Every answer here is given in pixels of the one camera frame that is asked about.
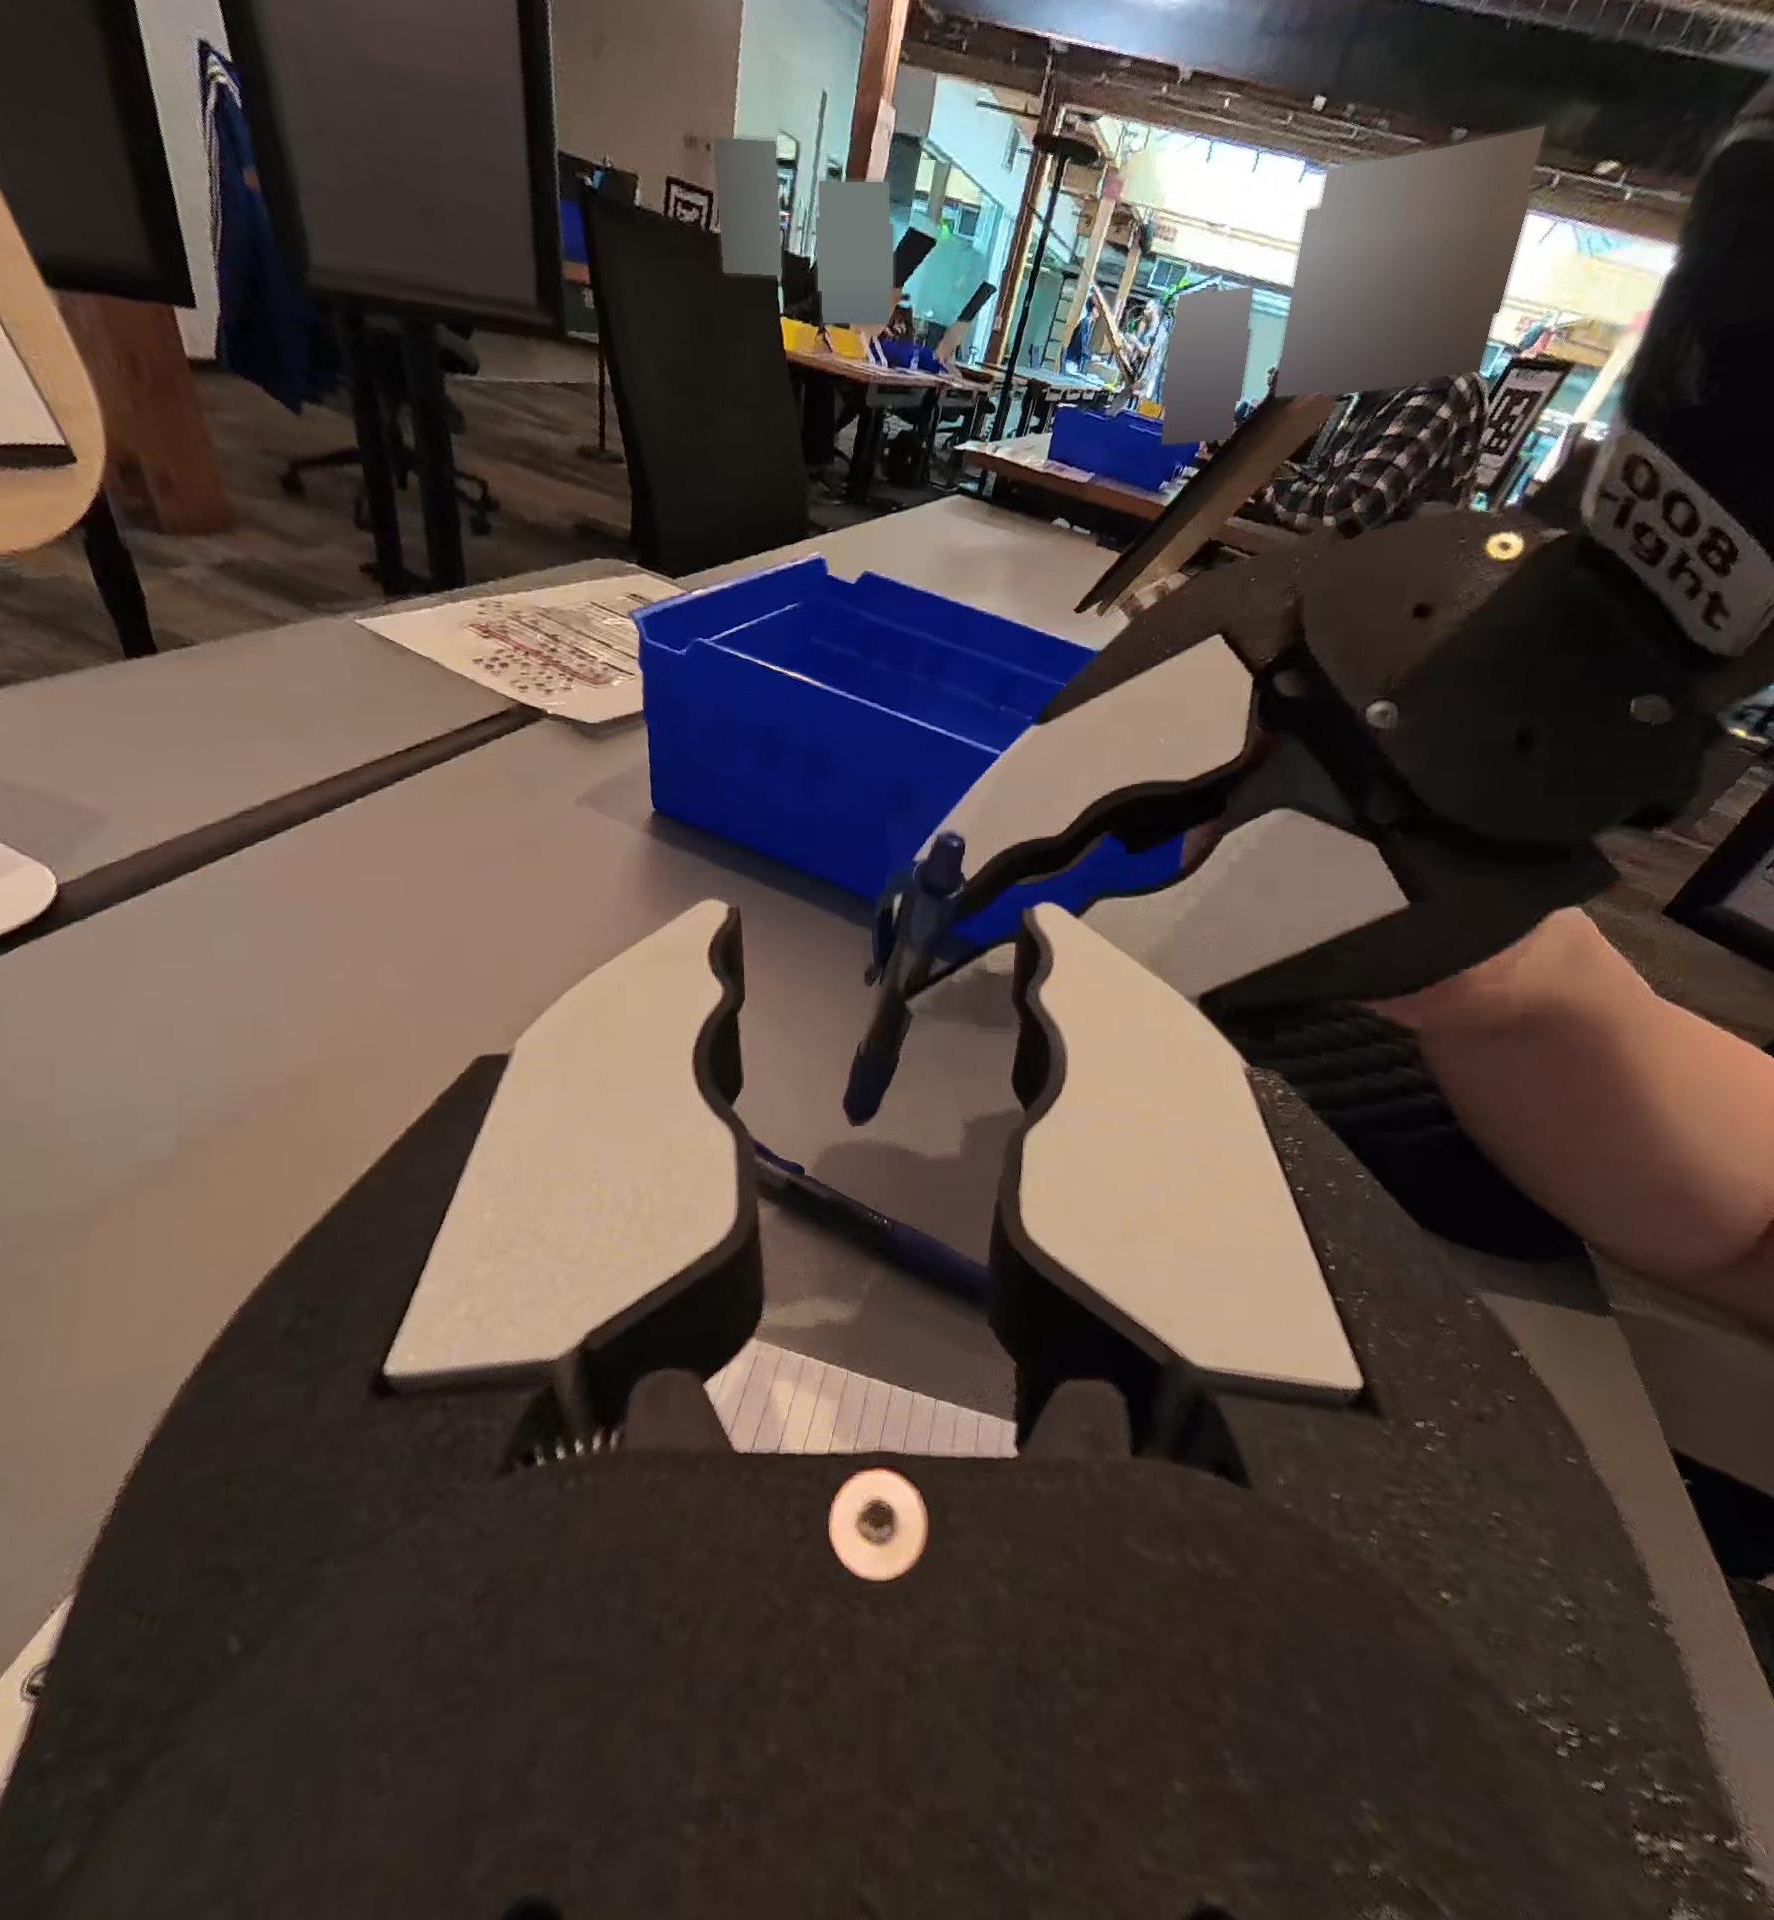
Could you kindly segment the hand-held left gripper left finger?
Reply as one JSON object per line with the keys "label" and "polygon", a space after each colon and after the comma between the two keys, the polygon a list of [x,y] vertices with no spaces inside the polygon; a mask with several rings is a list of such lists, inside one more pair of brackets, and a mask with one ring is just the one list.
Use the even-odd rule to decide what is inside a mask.
{"label": "hand-held left gripper left finger", "polygon": [[704,899],[535,1019],[386,1352],[390,1388],[545,1386],[584,1440],[656,1371],[729,1367],[764,1306],[744,1004],[740,909]]}

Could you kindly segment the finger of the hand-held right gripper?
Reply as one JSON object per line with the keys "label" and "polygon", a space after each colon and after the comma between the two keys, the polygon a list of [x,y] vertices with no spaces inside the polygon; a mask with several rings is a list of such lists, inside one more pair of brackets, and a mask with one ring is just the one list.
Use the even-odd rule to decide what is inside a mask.
{"label": "finger of the hand-held right gripper", "polygon": [[963,908],[1077,863],[1100,837],[1157,845],[1205,816],[1251,751],[1255,676],[1201,639],[1018,735],[958,805]]}
{"label": "finger of the hand-held right gripper", "polygon": [[1237,986],[1408,906],[1379,848],[1301,809],[1215,840],[1186,882],[1186,996]]}

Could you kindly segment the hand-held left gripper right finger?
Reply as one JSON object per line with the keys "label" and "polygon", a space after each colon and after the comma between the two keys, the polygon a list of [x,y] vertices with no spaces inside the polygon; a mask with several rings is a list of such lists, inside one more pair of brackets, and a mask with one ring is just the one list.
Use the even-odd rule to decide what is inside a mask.
{"label": "hand-held left gripper right finger", "polygon": [[1121,1396],[1129,1448],[1212,1456],[1224,1396],[1361,1409],[1370,1382],[1259,1112],[1201,1008],[1061,906],[1016,946],[1022,1116],[990,1251],[1031,1441],[1064,1386]]}

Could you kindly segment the white lined legal notepad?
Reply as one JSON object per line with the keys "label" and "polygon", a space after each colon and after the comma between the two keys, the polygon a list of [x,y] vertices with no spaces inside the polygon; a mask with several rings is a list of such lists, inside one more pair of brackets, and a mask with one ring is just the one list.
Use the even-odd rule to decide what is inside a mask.
{"label": "white lined legal notepad", "polygon": [[764,1339],[708,1381],[740,1453],[1014,1457],[1009,1418],[954,1404]]}

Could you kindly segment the person's right forearm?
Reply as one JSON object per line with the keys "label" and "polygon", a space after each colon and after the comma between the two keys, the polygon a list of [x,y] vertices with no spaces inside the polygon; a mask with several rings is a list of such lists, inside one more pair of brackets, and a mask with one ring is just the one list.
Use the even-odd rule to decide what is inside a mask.
{"label": "person's right forearm", "polygon": [[1594,1253],[1774,1334],[1774,1057],[1652,989],[1580,909],[1367,1008]]}

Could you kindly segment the fiducial marker board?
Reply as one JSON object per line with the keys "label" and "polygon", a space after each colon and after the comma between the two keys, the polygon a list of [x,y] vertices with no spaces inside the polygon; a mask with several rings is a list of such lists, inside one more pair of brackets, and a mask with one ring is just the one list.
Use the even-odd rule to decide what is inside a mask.
{"label": "fiducial marker board", "polygon": [[1566,385],[1574,362],[1558,355],[1515,355],[1498,372],[1487,400],[1475,457],[1475,502],[1497,510],[1546,406]]}

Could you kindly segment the tilted wooden board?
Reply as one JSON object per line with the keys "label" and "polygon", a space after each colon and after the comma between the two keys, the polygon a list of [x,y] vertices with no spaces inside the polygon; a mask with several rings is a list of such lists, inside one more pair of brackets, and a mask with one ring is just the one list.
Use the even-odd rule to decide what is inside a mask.
{"label": "tilted wooden board", "polygon": [[1093,583],[1075,611],[1114,611],[1147,585],[1186,574],[1188,565],[1221,540],[1237,512],[1271,484],[1301,445],[1318,436],[1333,406],[1334,398],[1322,394],[1261,398],[1155,523]]}

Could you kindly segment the blue plastic bin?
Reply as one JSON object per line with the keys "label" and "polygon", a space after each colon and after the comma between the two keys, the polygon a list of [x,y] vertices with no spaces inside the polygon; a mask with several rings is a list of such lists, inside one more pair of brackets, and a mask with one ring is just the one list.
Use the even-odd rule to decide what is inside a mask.
{"label": "blue plastic bin", "polygon": [[924,848],[1093,650],[812,556],[636,616],[655,809],[849,916]]}
{"label": "blue plastic bin", "polygon": [[1201,442],[1165,442],[1164,420],[1069,403],[1056,408],[1047,447],[1056,466],[1141,493],[1165,493],[1201,453]]}

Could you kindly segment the printed paper sheet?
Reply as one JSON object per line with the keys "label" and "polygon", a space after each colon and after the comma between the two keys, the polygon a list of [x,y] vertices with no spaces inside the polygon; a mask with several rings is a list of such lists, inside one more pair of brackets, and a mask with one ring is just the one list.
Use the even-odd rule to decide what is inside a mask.
{"label": "printed paper sheet", "polygon": [[636,616],[683,591],[640,571],[361,617],[370,633],[583,729],[645,715]]}

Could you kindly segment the black high-back chair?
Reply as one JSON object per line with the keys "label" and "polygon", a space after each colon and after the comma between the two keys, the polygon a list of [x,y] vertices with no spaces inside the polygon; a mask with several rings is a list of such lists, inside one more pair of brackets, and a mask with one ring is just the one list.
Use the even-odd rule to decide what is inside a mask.
{"label": "black high-back chair", "polygon": [[640,565],[685,579],[806,540],[809,478],[772,281],[715,234],[580,192]]}

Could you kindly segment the black framed display board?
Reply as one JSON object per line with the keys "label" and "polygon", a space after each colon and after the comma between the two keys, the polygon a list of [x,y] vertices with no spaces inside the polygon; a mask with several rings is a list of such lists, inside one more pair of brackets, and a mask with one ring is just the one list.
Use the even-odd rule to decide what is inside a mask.
{"label": "black framed display board", "polygon": [[133,1],[0,1],[0,191],[48,286],[195,307]]}
{"label": "black framed display board", "polygon": [[551,3],[228,1],[283,259],[327,320],[389,597],[466,585],[437,332],[565,335]]}

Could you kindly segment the blue jacket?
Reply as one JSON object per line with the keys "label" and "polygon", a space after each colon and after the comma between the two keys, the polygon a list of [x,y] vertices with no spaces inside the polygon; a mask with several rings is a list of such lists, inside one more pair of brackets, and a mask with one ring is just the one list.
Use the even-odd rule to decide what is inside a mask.
{"label": "blue jacket", "polygon": [[283,253],[239,74],[221,46],[201,40],[198,76],[209,249],[218,283],[215,357],[300,415],[336,387],[334,348]]}

